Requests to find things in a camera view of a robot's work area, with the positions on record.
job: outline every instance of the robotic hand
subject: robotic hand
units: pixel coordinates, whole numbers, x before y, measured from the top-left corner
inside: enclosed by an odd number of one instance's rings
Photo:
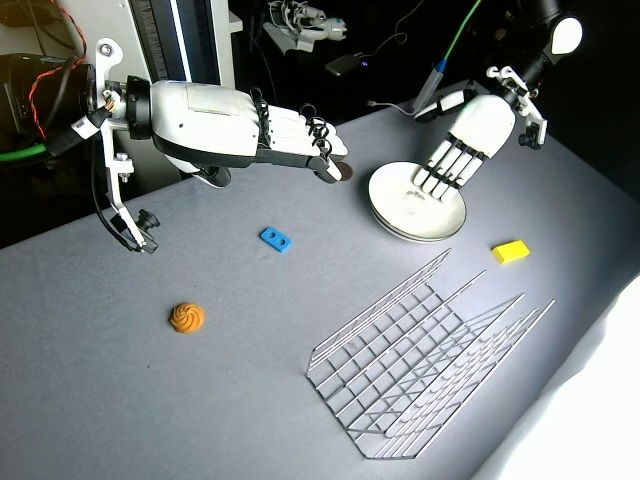
[[[148,230],[160,222],[144,210],[136,221],[123,204],[119,182],[126,182],[134,169],[128,155],[115,153],[114,130],[129,130],[132,139],[152,138],[178,169],[216,187],[229,184],[228,167],[265,162],[308,168],[326,183],[351,177],[351,168],[339,161],[347,155],[347,148],[335,127],[318,117],[313,106],[304,105],[300,112],[270,106],[258,89],[248,95],[188,82],[150,85],[131,76],[126,85],[109,82],[111,67],[122,58],[115,41],[98,40],[97,111],[108,109],[110,118],[102,117],[101,125],[93,117],[81,119],[71,126],[71,133],[79,140],[98,128],[102,134],[107,198],[116,211],[111,223],[120,234],[118,240],[129,250],[153,253],[157,245]]]
[[[576,18],[562,13],[554,0],[529,3],[536,7],[531,10],[539,27],[535,38],[543,38],[544,46],[525,50],[525,61],[519,68],[522,76],[508,66],[500,70],[491,67],[487,77],[497,80],[497,85],[490,95],[476,96],[470,90],[454,92],[415,115],[417,120],[430,118],[470,100],[445,140],[413,178],[415,185],[442,202],[454,198],[482,164],[502,148],[516,123],[514,112],[525,118],[520,145],[539,149],[545,141],[547,120],[531,99],[538,93],[543,72],[578,47],[582,27]]]
[[[341,18],[327,18],[307,2],[277,0],[269,3],[269,13],[271,22],[264,29],[283,55],[288,50],[312,52],[317,40],[344,40],[347,31]]]

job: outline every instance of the tabletop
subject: tabletop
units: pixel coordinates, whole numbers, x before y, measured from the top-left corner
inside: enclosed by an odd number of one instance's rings
[[[338,127],[354,176],[253,165],[129,202],[162,223],[153,255],[90,216],[0,251],[0,477],[12,480],[468,478],[580,336],[640,270],[640,206],[548,138],[507,145],[463,190],[462,230],[433,244],[386,232],[368,206],[379,166],[419,162],[451,116],[386,109]],[[273,226],[285,254],[259,238]],[[523,239],[525,260],[490,249]],[[451,248],[433,285],[464,318],[524,292],[556,299],[507,362],[415,460],[364,459],[305,378],[314,346]],[[207,322],[176,333],[170,310]]]

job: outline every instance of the wire dish rack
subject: wire dish rack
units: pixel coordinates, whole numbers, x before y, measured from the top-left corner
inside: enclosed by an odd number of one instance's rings
[[[555,302],[506,324],[521,294],[465,322],[451,303],[486,271],[442,299],[429,280],[449,252],[311,354],[307,377],[366,458],[422,454]]]

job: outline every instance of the swirl-shaped cookie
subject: swirl-shaped cookie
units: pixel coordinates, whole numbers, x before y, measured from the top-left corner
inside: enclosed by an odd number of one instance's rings
[[[169,322],[180,333],[196,332],[204,325],[204,308],[195,303],[182,303],[171,312]]]

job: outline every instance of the blue toy brick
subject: blue toy brick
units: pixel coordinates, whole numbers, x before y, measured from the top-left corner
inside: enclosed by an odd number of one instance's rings
[[[289,237],[273,227],[267,227],[264,232],[260,234],[260,238],[280,253],[286,252],[293,244]]]

